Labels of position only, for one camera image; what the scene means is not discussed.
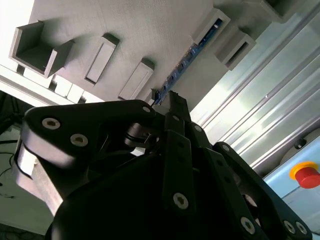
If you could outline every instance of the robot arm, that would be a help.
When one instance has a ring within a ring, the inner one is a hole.
[[[209,143],[184,98],[168,97],[164,114],[140,100],[26,113],[17,183],[54,215],[46,239],[312,239],[228,144]],[[122,159],[136,147],[144,155]],[[97,161],[106,171],[92,179]]]

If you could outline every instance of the red button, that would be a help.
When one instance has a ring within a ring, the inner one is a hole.
[[[320,173],[313,167],[305,167],[295,174],[295,179],[304,189],[313,189],[320,185]]]

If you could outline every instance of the corrugated metal sheet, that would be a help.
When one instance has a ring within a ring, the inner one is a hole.
[[[259,173],[320,121],[320,1],[272,23],[191,112],[211,143],[230,144]]]

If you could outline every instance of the emergency stop button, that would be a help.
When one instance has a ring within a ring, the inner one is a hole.
[[[290,177],[297,180],[304,189],[313,189],[320,185],[320,173],[318,165],[312,161],[295,165],[290,171]]]

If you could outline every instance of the blue circuit board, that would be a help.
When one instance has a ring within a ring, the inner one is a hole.
[[[190,64],[195,60],[198,54],[205,48],[206,44],[209,40],[215,35],[218,28],[222,25],[223,21],[221,19],[217,19],[210,30],[206,33],[203,39],[199,42],[199,44],[192,44],[189,48],[188,52],[183,56],[182,60],[175,67],[175,69],[170,73],[167,77],[164,85],[161,89],[157,90],[155,93],[154,104],[160,104],[168,94],[168,92],[175,85],[177,80],[184,74],[186,69],[190,66]]]

